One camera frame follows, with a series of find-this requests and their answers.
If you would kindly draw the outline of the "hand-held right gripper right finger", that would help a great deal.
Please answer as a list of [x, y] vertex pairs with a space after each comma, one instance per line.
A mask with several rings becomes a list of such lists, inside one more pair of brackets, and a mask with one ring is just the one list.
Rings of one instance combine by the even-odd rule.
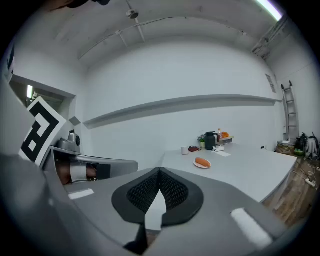
[[189, 222], [162, 228], [149, 256], [248, 256], [258, 252], [232, 218], [235, 209], [244, 209], [273, 241], [287, 230], [268, 208], [236, 187], [186, 171], [170, 171], [196, 184], [204, 201]]

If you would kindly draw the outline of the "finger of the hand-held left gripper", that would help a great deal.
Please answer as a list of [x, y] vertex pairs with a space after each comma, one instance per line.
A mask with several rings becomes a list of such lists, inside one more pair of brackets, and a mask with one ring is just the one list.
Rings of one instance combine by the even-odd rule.
[[139, 169], [138, 162], [134, 160], [102, 158], [85, 155], [76, 155], [74, 160], [76, 162], [92, 164], [96, 169], [97, 179], [111, 179], [124, 176], [137, 172]]

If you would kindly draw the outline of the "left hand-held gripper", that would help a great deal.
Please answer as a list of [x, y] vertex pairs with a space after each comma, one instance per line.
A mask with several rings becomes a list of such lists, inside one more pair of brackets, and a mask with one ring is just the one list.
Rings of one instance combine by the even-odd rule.
[[22, 143], [19, 155], [40, 166], [46, 158], [48, 149], [51, 146], [57, 148], [57, 142], [61, 138], [67, 140], [72, 130], [67, 130], [66, 119], [40, 96], [32, 101], [27, 110], [33, 115], [35, 121]]

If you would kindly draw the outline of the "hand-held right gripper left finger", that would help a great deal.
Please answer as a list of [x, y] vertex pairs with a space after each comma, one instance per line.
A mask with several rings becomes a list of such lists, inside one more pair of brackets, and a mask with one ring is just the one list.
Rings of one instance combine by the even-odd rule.
[[0, 225], [14, 256], [160, 256], [143, 224], [124, 221], [114, 188], [71, 199], [54, 173], [18, 155], [0, 154]]

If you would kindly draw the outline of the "person's left hand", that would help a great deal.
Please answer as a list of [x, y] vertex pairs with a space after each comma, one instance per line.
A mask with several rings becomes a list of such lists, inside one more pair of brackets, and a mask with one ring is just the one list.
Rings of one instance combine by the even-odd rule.
[[55, 168], [63, 185], [87, 182], [97, 177], [97, 170], [87, 163], [56, 160]]

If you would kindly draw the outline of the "dark insulated jug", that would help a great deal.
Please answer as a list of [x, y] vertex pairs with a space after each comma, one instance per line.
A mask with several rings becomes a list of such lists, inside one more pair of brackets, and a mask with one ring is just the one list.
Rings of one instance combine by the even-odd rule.
[[212, 151], [214, 147], [216, 147], [217, 142], [220, 141], [220, 136], [218, 133], [209, 131], [205, 133], [204, 136], [204, 143], [205, 143], [205, 149], [208, 151]]

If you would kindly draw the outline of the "stack of books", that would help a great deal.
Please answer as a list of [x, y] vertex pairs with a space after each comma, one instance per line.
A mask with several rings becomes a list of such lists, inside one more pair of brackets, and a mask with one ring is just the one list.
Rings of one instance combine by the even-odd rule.
[[217, 145], [222, 146], [222, 145], [227, 145], [233, 143], [234, 136], [229, 136], [229, 137], [223, 137], [219, 141], [217, 141]]

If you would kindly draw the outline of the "black and green vacuum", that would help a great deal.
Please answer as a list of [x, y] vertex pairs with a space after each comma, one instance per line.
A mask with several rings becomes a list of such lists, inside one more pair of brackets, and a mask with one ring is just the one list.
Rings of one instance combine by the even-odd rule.
[[295, 139], [294, 151], [296, 156], [304, 157], [306, 155], [306, 146], [308, 142], [308, 136], [302, 132], [301, 136]]

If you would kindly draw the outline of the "grey backpack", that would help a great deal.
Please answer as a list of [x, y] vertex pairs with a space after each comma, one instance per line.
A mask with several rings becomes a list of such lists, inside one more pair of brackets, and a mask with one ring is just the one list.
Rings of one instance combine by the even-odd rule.
[[320, 144], [316, 136], [310, 136], [306, 146], [306, 157], [311, 160], [319, 158]]

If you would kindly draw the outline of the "metal ladder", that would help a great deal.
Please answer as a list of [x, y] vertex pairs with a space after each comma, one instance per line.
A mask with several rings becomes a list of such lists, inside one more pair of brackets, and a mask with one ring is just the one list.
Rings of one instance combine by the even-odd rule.
[[283, 105], [285, 112], [285, 141], [294, 144], [299, 136], [299, 115], [296, 95], [293, 83], [288, 82], [288, 86], [281, 85], [283, 95]]

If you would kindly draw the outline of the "ceiling light tube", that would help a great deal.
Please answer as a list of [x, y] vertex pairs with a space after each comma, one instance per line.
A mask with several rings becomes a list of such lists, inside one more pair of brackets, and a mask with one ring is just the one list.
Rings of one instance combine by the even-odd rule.
[[283, 17], [282, 13], [272, 4], [270, 0], [255, 0], [259, 3], [277, 22]]

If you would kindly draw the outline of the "grey wall ledge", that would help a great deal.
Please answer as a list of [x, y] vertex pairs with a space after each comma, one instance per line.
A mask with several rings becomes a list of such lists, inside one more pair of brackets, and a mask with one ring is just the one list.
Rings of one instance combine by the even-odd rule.
[[211, 94], [178, 97], [123, 108], [88, 119], [84, 121], [83, 124], [88, 129], [94, 129], [124, 121], [169, 113], [223, 107], [270, 107], [276, 102], [281, 101], [282, 100], [278, 98], [272, 99], [242, 94]]

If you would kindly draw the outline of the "wall notice sheet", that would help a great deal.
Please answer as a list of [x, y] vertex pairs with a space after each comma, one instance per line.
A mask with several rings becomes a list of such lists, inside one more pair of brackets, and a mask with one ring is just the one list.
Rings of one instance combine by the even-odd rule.
[[273, 93], [276, 93], [276, 88], [275, 88], [274, 82], [273, 82], [273, 80], [272, 80], [272, 77], [271, 77], [270, 75], [268, 75], [268, 74], [266, 74], [265, 76], [266, 76], [266, 78], [267, 78], [267, 80], [268, 80], [268, 83], [269, 83], [269, 85], [270, 85], [271, 91], [272, 91]]

